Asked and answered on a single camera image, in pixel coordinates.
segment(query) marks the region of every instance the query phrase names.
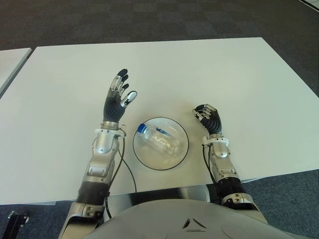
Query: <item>blue bottle cap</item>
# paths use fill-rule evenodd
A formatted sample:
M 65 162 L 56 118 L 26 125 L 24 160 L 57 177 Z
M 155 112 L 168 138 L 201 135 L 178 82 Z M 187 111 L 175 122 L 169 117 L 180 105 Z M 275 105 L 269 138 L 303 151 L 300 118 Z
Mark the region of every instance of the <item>blue bottle cap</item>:
M 147 126 L 145 124 L 140 124 L 140 126 L 138 127 L 138 132 L 139 133 L 144 133 L 144 131 L 146 130 Z

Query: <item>bottle label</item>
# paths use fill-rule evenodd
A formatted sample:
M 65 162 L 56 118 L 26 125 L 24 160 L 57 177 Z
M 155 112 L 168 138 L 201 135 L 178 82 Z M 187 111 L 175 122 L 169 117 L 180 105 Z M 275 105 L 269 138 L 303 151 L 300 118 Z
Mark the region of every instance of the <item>bottle label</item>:
M 169 133 L 167 133 L 166 131 L 164 131 L 164 130 L 158 128 L 158 127 L 156 127 L 156 130 L 157 130 L 158 132 L 161 132 L 162 134 L 168 136 L 168 137 L 171 137 L 171 135 L 170 135 Z

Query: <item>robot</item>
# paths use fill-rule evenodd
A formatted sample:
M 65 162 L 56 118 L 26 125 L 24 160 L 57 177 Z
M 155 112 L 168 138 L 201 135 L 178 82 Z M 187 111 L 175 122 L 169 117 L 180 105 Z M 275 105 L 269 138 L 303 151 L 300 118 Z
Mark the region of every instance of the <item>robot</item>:
M 209 132 L 209 136 L 203 138 L 203 152 L 208 147 L 209 157 L 205 163 L 220 199 L 219 205 L 188 199 L 151 201 L 126 209 L 103 223 L 105 199 L 114 179 L 119 138 L 125 137 L 119 120 L 137 96 L 136 91 L 131 91 L 122 98 L 124 90 L 129 87 L 123 85 L 128 79 L 127 73 L 126 69 L 121 70 L 111 83 L 103 123 L 96 130 L 97 138 L 92 145 L 93 156 L 59 239 L 305 238 L 267 224 L 252 197 L 245 192 L 230 161 L 228 139 L 221 133 L 217 109 L 210 105 L 200 105 L 192 112 Z

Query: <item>clear bowl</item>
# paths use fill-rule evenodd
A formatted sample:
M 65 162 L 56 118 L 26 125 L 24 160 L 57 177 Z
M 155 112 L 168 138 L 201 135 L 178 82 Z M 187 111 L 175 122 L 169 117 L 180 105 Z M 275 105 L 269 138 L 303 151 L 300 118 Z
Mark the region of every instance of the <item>clear bowl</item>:
M 144 122 L 146 126 L 159 127 L 179 141 L 179 147 L 173 157 L 160 152 L 145 142 L 143 135 L 136 132 L 133 139 L 133 150 L 138 160 L 146 167 L 155 170 L 167 170 L 179 165 L 188 152 L 188 137 L 184 128 L 168 118 L 153 118 Z

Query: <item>robot finger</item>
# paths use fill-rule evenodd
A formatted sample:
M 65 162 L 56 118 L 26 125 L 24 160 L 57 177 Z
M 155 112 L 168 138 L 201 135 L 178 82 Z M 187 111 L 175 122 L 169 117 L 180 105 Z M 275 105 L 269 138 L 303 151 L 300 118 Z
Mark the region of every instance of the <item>robot finger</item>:
M 120 77 L 124 77 L 127 73 L 128 73 L 127 69 L 123 69 L 117 75 Z
M 202 109 L 197 112 L 200 113 L 201 115 L 206 115 L 208 118 L 210 118 L 211 111 L 208 109 Z
M 201 120 L 203 119 L 203 116 L 202 116 L 200 113 L 198 113 L 198 112 L 196 111 L 196 109 L 193 109 L 191 112 L 193 113 L 193 115 L 194 115 L 199 121 L 201 121 Z
M 128 87 L 129 87 L 129 84 L 125 84 L 119 89 L 119 96 L 120 97 L 122 96 L 124 90 L 126 90 Z
M 214 108 L 213 106 L 211 106 L 211 105 L 209 105 L 209 104 L 204 104 L 204 107 L 205 107 L 207 110 L 216 111 L 216 108 Z
M 122 79 L 121 76 L 114 77 L 113 82 L 111 83 L 111 87 L 110 87 L 111 91 L 115 91 L 118 88 L 119 84 L 121 83 L 121 79 Z
M 120 105 L 126 108 L 138 95 L 136 91 L 129 92 L 120 102 Z
M 202 110 L 204 107 L 205 107 L 205 105 L 199 105 L 194 110 L 199 111 L 199 110 Z
M 128 79 L 129 75 L 125 75 L 122 77 L 122 82 L 124 83 Z

